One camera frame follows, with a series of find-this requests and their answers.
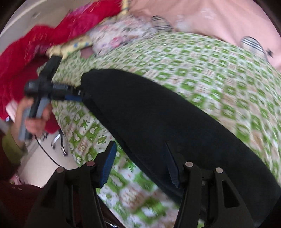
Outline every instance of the silver bolt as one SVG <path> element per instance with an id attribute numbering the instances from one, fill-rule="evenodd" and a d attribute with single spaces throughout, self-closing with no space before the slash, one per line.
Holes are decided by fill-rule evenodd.
<path id="1" fill-rule="evenodd" d="M 64 167 L 58 167 L 56 171 L 57 173 L 62 173 L 64 171 Z"/>
<path id="2" fill-rule="evenodd" d="M 87 166 L 94 166 L 95 165 L 95 162 L 94 161 L 88 161 L 86 163 Z"/>
<path id="3" fill-rule="evenodd" d="M 217 167 L 217 168 L 216 168 L 216 172 L 217 172 L 217 173 L 222 173 L 222 172 L 223 172 L 223 169 L 220 168 L 220 167 Z"/>
<path id="4" fill-rule="evenodd" d="M 185 166 L 187 166 L 187 167 L 192 167 L 192 166 L 193 166 L 193 163 L 190 162 L 190 161 L 187 161 L 187 162 L 185 163 Z"/>

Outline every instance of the black cable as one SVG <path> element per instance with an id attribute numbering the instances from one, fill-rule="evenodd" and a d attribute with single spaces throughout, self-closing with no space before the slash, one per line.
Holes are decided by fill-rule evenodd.
<path id="1" fill-rule="evenodd" d="M 61 167 L 61 165 L 59 165 L 58 163 L 56 163 L 55 160 L 52 159 L 51 156 L 44 150 L 44 148 L 43 148 L 43 147 L 41 146 L 41 144 L 39 143 L 39 141 L 38 141 L 36 135 L 35 135 L 35 139 L 36 139 L 36 142 L 38 143 L 38 145 L 41 147 L 41 149 L 45 152 L 45 154 L 46 154 L 57 166 Z"/>

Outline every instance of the black star print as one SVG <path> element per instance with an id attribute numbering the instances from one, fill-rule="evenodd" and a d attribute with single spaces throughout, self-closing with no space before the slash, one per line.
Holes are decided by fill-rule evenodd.
<path id="1" fill-rule="evenodd" d="M 271 50 L 268 49 L 266 52 L 268 53 L 268 55 L 270 55 L 272 57 L 273 52 Z"/>

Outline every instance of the floral pillow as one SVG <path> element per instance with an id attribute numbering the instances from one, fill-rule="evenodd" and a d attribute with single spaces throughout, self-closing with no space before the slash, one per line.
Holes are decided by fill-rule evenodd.
<path id="1" fill-rule="evenodd" d="M 150 23 L 132 15 L 124 16 L 119 21 L 107 20 L 88 32 L 92 42 L 93 51 L 97 56 L 103 56 L 114 48 L 127 43 L 147 39 L 156 33 Z"/>

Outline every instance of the folded black cloth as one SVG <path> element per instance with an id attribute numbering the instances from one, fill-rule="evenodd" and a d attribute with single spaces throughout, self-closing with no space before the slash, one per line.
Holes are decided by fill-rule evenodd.
<path id="1" fill-rule="evenodd" d="M 176 203 L 182 191 L 171 182 L 164 142 L 180 143 L 186 161 L 200 168 L 221 167 L 255 222 L 260 224 L 281 189 L 264 163 L 219 122 L 178 94 L 121 70 L 91 70 L 81 86 L 84 104 L 111 132 L 129 158 Z"/>

